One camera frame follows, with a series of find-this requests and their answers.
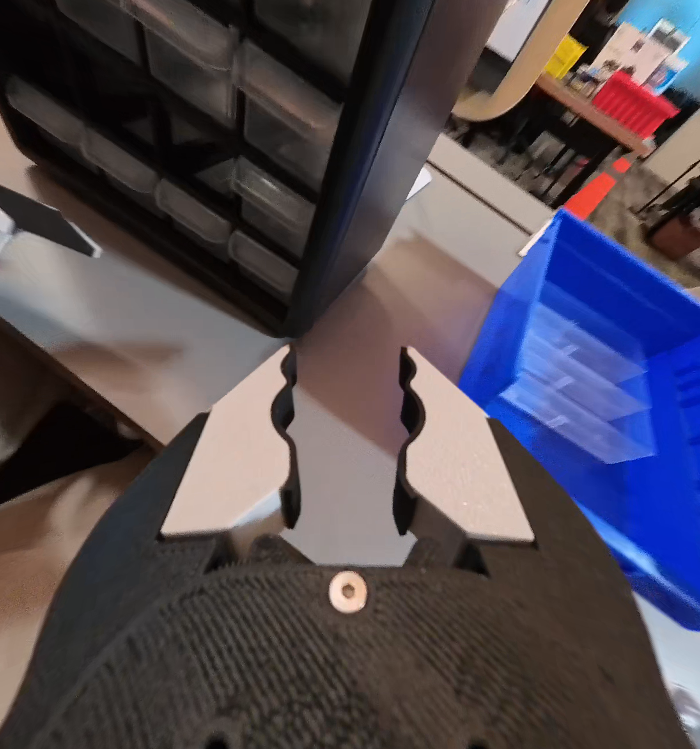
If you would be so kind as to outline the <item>rows of clear cabinet drawers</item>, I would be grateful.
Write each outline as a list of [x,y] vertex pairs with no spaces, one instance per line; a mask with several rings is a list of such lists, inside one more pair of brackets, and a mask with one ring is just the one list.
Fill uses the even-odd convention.
[[307,245],[293,257],[243,220],[233,169],[245,157],[316,212],[342,104],[261,48],[232,11],[0,2],[0,13],[10,112],[181,238],[216,279],[288,305]]

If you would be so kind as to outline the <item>red parts bin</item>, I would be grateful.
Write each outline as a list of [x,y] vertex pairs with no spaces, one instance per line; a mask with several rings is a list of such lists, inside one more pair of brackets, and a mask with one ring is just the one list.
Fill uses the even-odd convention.
[[679,114],[663,95],[652,93],[621,70],[597,90],[592,105],[643,139],[654,136],[666,121]]

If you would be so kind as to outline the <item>wooden side table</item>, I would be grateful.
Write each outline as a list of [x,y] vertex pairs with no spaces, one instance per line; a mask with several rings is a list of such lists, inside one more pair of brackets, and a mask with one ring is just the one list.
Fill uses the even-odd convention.
[[652,138],[643,139],[637,136],[626,126],[599,110],[590,99],[573,91],[563,82],[546,73],[541,73],[534,86],[542,94],[559,103],[575,118],[585,123],[585,130],[592,129],[594,139],[598,139],[598,145],[589,145],[588,154],[584,154],[579,147],[575,147],[570,142],[565,143],[566,148],[576,155],[585,156],[587,161],[551,201],[551,208],[561,207],[576,195],[579,189],[617,148],[620,148],[623,156],[633,156],[640,159],[645,159],[654,153],[656,144]]

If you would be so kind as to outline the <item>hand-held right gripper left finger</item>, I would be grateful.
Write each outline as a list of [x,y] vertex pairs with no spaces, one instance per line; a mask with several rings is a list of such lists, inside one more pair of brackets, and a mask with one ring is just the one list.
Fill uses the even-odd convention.
[[208,411],[160,528],[164,538],[256,538],[301,511],[294,419],[297,353],[284,345]]

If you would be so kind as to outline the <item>small yellow parts bin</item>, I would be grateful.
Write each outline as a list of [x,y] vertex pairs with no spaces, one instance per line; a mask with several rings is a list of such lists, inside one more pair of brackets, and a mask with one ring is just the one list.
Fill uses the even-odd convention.
[[555,80],[562,80],[580,60],[588,47],[566,34],[544,66],[544,73]]

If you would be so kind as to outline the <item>white printed box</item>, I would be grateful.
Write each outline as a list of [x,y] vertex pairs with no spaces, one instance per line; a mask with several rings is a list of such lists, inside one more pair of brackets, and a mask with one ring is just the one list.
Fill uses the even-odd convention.
[[665,47],[659,46],[634,26],[623,23],[590,63],[590,73],[606,80],[616,72],[625,71],[644,83],[664,57]]

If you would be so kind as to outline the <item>blue storage bin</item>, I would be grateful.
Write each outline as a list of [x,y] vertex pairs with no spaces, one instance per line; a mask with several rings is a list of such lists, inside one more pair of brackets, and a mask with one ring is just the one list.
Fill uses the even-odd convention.
[[[459,388],[551,473],[610,548],[632,588],[700,632],[700,300],[592,225],[560,209],[504,281]],[[647,371],[618,384],[644,393],[656,455],[606,464],[512,407],[532,313],[551,282],[615,323]]]

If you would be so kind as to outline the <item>black drawer cabinet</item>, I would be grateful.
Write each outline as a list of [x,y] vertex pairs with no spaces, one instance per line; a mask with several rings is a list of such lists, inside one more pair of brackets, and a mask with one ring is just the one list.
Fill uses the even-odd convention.
[[274,335],[296,338],[381,249],[506,2],[194,1],[342,104],[315,221],[288,305],[235,287],[192,248],[48,146],[6,103],[9,36],[0,13],[0,116],[12,142],[85,203]]

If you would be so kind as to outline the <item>grey desk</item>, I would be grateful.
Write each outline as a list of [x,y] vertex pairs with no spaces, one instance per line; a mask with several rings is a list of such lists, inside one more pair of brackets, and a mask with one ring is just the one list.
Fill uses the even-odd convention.
[[[485,211],[467,218],[463,193],[435,169],[296,338],[110,244],[92,258],[22,234],[2,251],[0,321],[161,451],[59,583],[0,747],[693,746],[674,687],[700,697],[700,632],[634,591],[579,505],[481,407],[535,540],[395,529],[400,351],[459,388],[522,259],[516,230],[476,226]],[[287,344],[297,525],[162,537],[208,411]]]

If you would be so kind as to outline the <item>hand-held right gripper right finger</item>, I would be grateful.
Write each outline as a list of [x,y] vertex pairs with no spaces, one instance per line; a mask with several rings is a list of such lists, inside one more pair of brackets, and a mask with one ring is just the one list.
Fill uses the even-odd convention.
[[426,360],[399,354],[399,450],[393,520],[438,542],[533,542],[535,534],[486,413]]

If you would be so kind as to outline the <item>wooden sign board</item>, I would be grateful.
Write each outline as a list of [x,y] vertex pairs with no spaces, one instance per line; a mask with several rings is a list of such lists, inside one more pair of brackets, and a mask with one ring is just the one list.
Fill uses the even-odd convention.
[[586,5],[586,1],[551,2],[511,63],[485,48],[451,114],[470,123],[483,123],[512,110],[535,84]]

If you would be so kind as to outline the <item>long red floor tape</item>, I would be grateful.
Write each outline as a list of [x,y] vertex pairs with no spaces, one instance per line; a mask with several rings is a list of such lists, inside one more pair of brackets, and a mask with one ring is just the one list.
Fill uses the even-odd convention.
[[572,195],[562,208],[579,220],[585,221],[605,200],[616,184],[617,179],[612,174],[599,173]]

